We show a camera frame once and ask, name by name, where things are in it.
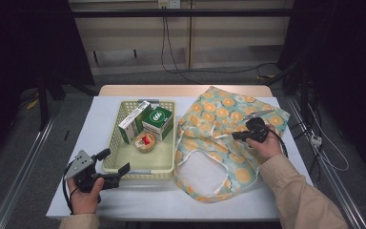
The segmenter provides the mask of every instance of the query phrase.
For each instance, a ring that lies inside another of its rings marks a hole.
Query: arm
[[[273,190],[283,228],[348,228],[338,208],[316,188],[307,184],[287,157],[281,154],[278,139],[269,134],[259,143],[247,143],[267,161],[260,174]]]
[[[104,179],[99,178],[90,193],[82,193],[76,186],[73,178],[67,181],[71,193],[71,203],[74,215],[61,220],[60,229],[99,228],[99,217],[95,214],[97,208],[97,198],[102,190]]]

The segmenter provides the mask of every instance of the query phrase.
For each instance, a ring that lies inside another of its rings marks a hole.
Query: fabric bag
[[[220,201],[250,187],[263,161],[232,132],[247,131],[243,117],[274,109],[262,116],[282,135],[290,115],[253,97],[210,87],[178,122],[174,181],[190,197]]]

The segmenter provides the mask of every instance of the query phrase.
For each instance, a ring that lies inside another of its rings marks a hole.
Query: white tabletop
[[[89,155],[95,155],[108,148],[120,103],[124,100],[142,98],[95,97],[73,149],[70,162],[80,150],[86,151]],[[145,99],[175,101],[175,121],[178,121],[190,108],[196,97],[145,97]],[[274,97],[258,97],[257,99],[279,106]],[[307,182],[312,184],[288,127],[282,138],[286,144],[290,161],[298,172],[307,178]],[[105,174],[101,161],[97,161],[96,170],[98,173]],[[121,180],[119,188],[102,191],[101,198],[97,214],[105,219],[125,221],[278,220],[274,194],[261,179],[243,193],[215,203],[204,203],[192,199],[172,180],[157,182]],[[60,185],[52,199],[47,217],[61,219],[69,215],[70,210]]]

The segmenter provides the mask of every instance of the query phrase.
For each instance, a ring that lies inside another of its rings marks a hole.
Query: small container
[[[135,139],[135,148],[141,153],[150,152],[151,150],[153,150],[155,145],[156,138],[154,137],[154,135],[147,132],[142,132]]]

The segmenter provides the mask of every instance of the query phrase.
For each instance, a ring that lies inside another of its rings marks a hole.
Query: table
[[[278,106],[266,86],[222,86],[215,87],[237,94],[257,97],[263,102]],[[86,118],[70,161],[83,149],[94,155],[108,147],[113,122],[121,101],[126,99],[171,98],[176,103],[176,121],[209,86],[206,85],[111,85],[104,86],[95,97]],[[289,159],[298,172],[312,184],[295,142],[287,130],[282,137]],[[103,173],[100,161],[98,173]],[[252,221],[278,220],[275,197],[267,185],[259,179],[251,188],[231,199],[204,203],[190,198],[170,181],[122,180],[117,189],[101,192],[102,202],[97,214],[103,219],[125,221]],[[61,219],[70,211],[59,188],[52,200],[47,217]]]

